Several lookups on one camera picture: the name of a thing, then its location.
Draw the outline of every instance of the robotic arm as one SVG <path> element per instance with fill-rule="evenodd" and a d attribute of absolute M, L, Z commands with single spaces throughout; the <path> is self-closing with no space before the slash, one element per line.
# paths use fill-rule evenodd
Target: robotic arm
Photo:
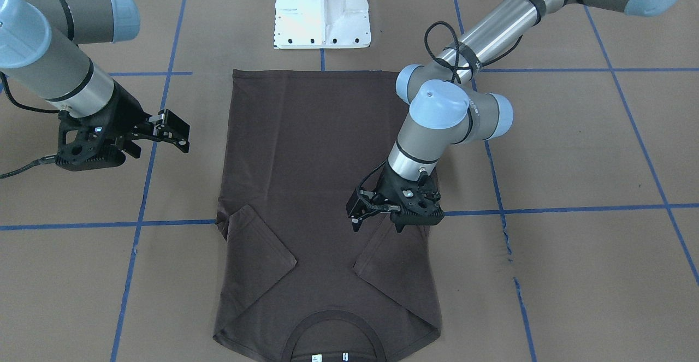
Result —
<path fill-rule="evenodd" d="M 676 1 L 504 0 L 431 63 L 404 68 L 395 90 L 410 111 L 374 190 L 362 188 L 367 177 L 347 203 L 354 230 L 378 213 L 391 213 L 398 232 L 405 225 L 436 225 L 444 218 L 431 177 L 444 150 L 448 145 L 496 138 L 509 130 L 513 119 L 512 106 L 504 96 L 477 93 L 465 84 L 547 14 L 579 3 L 627 15 L 656 16 Z"/>
<path fill-rule="evenodd" d="M 133 143 L 139 139 L 189 151 L 188 124 L 169 110 L 143 111 L 77 47 L 133 39 L 139 28 L 132 0 L 0 0 L 0 71 L 58 110 L 55 163 L 61 168 L 121 165 L 123 152 L 140 156 Z"/>

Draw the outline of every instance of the dark cloth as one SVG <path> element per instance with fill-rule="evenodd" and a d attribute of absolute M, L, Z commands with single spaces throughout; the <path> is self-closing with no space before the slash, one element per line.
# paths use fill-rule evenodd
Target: dark cloth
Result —
<path fill-rule="evenodd" d="M 372 362 L 439 337 L 429 230 L 397 234 L 377 216 L 355 233 L 345 212 L 407 114 L 395 78 L 234 72 L 217 215 L 221 345 L 264 362 Z"/>

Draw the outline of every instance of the white plastic bracket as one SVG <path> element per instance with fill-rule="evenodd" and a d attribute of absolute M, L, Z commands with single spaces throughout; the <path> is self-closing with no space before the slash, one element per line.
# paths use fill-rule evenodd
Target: white plastic bracket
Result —
<path fill-rule="evenodd" d="M 275 9 L 275 48 L 364 48 L 371 43 L 368 0 L 277 0 Z"/>

